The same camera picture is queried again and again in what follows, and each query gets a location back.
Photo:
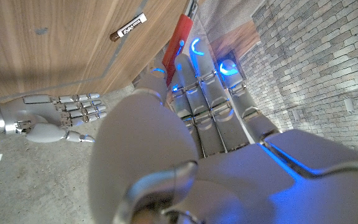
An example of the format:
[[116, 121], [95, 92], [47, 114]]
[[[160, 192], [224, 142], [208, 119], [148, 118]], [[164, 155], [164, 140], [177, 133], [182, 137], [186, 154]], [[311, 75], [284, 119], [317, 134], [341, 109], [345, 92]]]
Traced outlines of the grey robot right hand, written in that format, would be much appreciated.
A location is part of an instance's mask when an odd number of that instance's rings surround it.
[[107, 115], [99, 93], [26, 95], [0, 103], [0, 133], [23, 134], [32, 142], [95, 142], [88, 134], [70, 130]]

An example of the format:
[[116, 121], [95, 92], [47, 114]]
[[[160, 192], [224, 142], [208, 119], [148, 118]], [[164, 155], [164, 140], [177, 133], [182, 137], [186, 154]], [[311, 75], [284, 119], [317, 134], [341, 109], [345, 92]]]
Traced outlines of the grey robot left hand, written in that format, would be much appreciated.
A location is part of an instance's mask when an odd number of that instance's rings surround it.
[[96, 223], [358, 223], [358, 152], [279, 130], [205, 41], [105, 117], [89, 162]]

